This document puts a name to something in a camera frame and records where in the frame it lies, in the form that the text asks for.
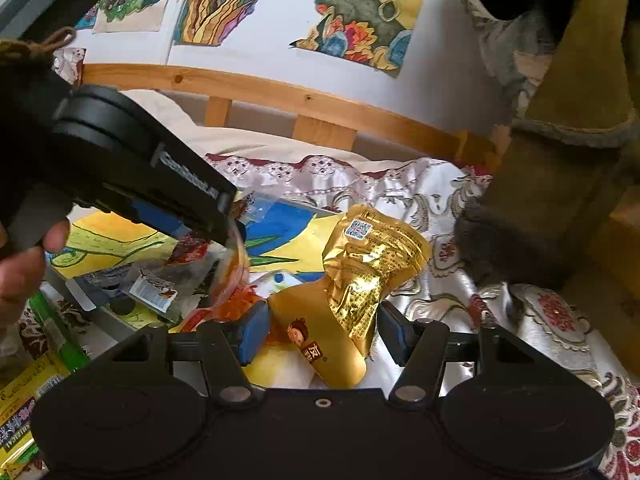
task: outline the human hand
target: human hand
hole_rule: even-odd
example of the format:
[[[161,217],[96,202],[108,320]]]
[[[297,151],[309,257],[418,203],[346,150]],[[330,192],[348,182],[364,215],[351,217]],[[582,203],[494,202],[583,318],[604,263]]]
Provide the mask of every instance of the human hand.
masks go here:
[[[0,247],[6,243],[6,234],[0,227]],[[44,275],[44,251],[57,253],[65,247],[69,235],[69,222],[55,224],[35,246],[19,254],[0,260],[0,328],[18,321],[24,303],[37,292]]]

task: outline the plastic bag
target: plastic bag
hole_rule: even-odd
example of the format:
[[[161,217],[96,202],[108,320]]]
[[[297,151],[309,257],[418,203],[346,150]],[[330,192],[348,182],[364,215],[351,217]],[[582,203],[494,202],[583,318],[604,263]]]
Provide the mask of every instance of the plastic bag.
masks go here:
[[[240,221],[243,224],[259,222],[284,192],[284,187],[280,185],[247,187],[240,197],[244,202],[244,211],[239,218]]]
[[[226,252],[218,263],[218,268],[211,280],[209,295],[203,298],[197,309],[185,318],[180,332],[190,332],[203,321],[208,319],[225,318],[237,319],[260,300],[249,288],[249,256],[244,248],[244,241],[240,236],[235,222],[229,223],[229,238],[226,242]],[[229,312],[238,311],[238,316]]]
[[[148,306],[162,317],[177,321],[194,307],[194,290],[218,259],[207,244],[198,259],[170,258],[143,260],[132,264],[120,283],[120,290]]]

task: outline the wooden rail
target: wooden rail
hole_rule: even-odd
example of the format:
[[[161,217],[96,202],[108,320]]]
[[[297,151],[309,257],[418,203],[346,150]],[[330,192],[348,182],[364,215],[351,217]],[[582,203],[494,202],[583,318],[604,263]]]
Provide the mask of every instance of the wooden rail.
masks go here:
[[[207,126],[225,126],[232,101],[297,114],[293,138],[350,150],[366,132],[459,165],[493,160],[493,143],[468,132],[448,134],[388,110],[309,88],[259,77],[202,68],[148,64],[86,64],[82,81],[119,89],[192,92],[210,97]]]

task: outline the printed label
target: printed label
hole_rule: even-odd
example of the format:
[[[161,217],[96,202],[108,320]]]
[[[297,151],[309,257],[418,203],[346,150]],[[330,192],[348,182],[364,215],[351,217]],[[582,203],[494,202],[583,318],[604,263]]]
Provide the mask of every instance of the printed label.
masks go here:
[[[47,379],[47,381],[41,387],[39,387],[35,391],[34,395],[36,399],[39,399],[41,396],[46,394],[50,389],[52,389],[56,384],[61,383],[64,380],[65,378],[60,374],[52,375],[49,379]]]
[[[344,234],[346,234],[349,238],[364,240],[364,238],[366,238],[371,231],[372,227],[372,224],[354,218],[353,220],[351,220],[349,227],[345,229]]]
[[[0,424],[0,446],[6,452],[11,450],[30,429],[29,420],[35,406],[35,400],[31,397],[4,423]]]
[[[58,352],[64,343],[66,343],[65,337],[60,332],[60,329],[56,325],[53,319],[49,318],[44,322],[44,333],[47,335],[47,339],[51,343],[51,347]]]
[[[174,284],[167,280],[156,278],[152,274],[143,274],[141,270],[139,272],[140,276],[131,286],[129,293],[155,307],[160,312],[169,310],[169,306],[178,295],[178,291],[174,289]]]
[[[322,357],[322,351],[320,350],[318,343],[316,343],[315,341],[312,341],[307,346],[300,349],[300,351],[302,352],[302,355],[306,357],[306,360],[310,363]]]

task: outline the cartoon character logo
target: cartoon character logo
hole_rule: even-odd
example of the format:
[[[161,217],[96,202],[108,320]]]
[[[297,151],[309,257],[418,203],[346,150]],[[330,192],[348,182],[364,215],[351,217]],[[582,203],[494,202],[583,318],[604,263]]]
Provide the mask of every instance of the cartoon character logo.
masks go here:
[[[291,324],[287,326],[287,335],[289,335],[291,342],[300,348],[302,355],[307,361],[309,361],[309,363],[313,363],[317,359],[323,357],[322,351],[317,342],[312,341],[303,346],[305,341],[309,338],[309,329],[306,327],[305,318],[300,317],[299,319],[294,319]]]
[[[309,337],[309,330],[306,327],[305,318],[301,317],[293,320],[291,324],[287,326],[287,335],[289,335],[291,342],[300,348],[306,341],[306,338]]]

